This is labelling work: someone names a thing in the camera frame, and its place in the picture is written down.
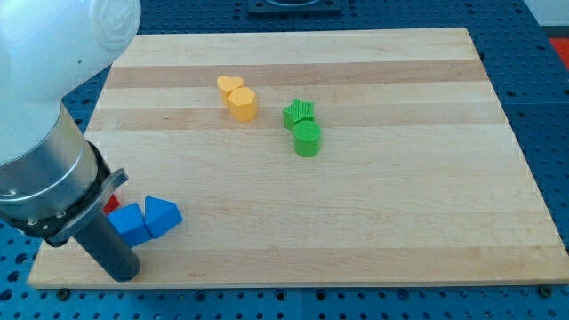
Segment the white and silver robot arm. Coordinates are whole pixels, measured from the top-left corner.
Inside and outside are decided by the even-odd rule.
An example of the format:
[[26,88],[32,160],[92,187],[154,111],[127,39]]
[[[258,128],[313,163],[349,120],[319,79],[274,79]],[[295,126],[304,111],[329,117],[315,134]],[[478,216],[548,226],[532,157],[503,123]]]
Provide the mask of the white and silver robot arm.
[[125,51],[140,18],[139,0],[1,4],[1,218],[53,247],[75,239],[118,282],[140,261],[103,209],[127,174],[62,100]]

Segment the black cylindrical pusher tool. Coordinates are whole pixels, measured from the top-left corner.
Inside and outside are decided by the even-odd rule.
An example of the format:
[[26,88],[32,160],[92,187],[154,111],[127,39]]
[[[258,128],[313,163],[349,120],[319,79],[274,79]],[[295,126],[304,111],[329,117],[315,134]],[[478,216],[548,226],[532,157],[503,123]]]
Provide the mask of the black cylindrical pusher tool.
[[115,281],[127,282],[138,275],[138,256],[104,213],[98,213],[74,238]]

